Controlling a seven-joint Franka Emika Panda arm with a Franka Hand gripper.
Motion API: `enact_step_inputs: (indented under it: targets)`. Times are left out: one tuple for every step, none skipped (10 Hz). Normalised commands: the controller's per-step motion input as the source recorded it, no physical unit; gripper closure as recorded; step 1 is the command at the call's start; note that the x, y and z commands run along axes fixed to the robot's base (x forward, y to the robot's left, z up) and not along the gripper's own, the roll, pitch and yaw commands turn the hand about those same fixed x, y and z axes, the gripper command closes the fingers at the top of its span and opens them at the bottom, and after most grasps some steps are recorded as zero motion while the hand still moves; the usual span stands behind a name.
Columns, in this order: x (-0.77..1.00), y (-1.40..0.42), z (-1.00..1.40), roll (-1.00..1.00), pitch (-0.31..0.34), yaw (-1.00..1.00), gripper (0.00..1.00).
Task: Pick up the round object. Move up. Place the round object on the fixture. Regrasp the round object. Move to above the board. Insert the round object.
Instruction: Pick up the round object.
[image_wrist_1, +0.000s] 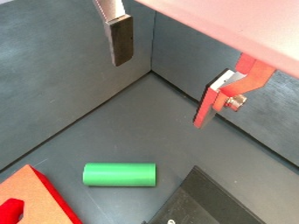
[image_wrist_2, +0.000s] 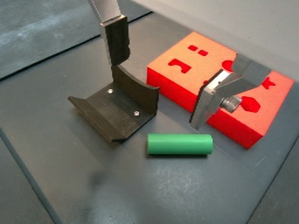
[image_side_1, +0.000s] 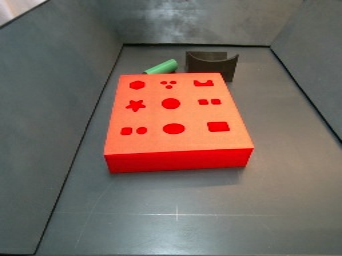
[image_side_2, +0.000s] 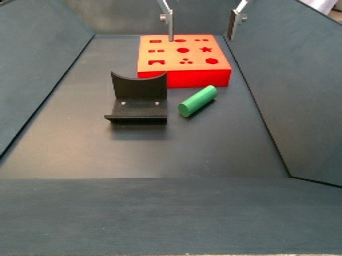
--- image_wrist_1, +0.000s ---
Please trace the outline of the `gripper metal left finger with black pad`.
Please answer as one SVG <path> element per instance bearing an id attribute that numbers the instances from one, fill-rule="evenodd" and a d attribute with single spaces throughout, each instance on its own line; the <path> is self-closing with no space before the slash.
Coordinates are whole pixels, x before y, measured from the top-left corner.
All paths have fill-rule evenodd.
<path id="1" fill-rule="evenodd" d="M 127 14 L 122 0 L 92 0 L 102 16 L 111 59 L 116 67 L 134 56 L 134 18 Z"/>

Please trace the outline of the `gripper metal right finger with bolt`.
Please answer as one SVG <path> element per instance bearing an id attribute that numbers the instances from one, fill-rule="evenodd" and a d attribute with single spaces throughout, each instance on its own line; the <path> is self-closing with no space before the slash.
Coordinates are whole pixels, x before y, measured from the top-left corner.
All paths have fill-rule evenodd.
<path id="1" fill-rule="evenodd" d="M 223 108 L 238 111 L 247 101 L 244 93 L 262 88 L 275 71 L 267 63 L 242 53 L 235 70 L 226 69 L 206 87 L 195 127 L 200 129 Z"/>

